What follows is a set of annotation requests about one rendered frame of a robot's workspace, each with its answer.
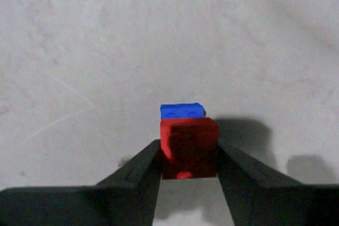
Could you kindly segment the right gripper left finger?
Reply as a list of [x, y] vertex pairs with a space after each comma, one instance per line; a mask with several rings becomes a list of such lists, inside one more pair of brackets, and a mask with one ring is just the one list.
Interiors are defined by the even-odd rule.
[[94, 186], [0, 190], [0, 226], [153, 226], [161, 138]]

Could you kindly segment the red block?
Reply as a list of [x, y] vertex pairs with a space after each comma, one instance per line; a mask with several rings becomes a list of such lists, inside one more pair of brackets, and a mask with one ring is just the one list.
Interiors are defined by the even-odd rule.
[[217, 178], [218, 124], [211, 118], [161, 119], [162, 180]]

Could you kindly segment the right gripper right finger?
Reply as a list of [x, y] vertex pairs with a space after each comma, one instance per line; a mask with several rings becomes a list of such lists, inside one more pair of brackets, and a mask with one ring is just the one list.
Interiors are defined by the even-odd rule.
[[303, 184], [218, 138], [217, 174], [234, 226], [339, 220], [339, 184]]

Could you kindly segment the blue block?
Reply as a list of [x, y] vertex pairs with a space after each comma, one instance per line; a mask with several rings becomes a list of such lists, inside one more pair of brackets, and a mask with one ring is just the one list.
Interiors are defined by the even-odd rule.
[[199, 103], [161, 105], [161, 119], [203, 118], [203, 106]]

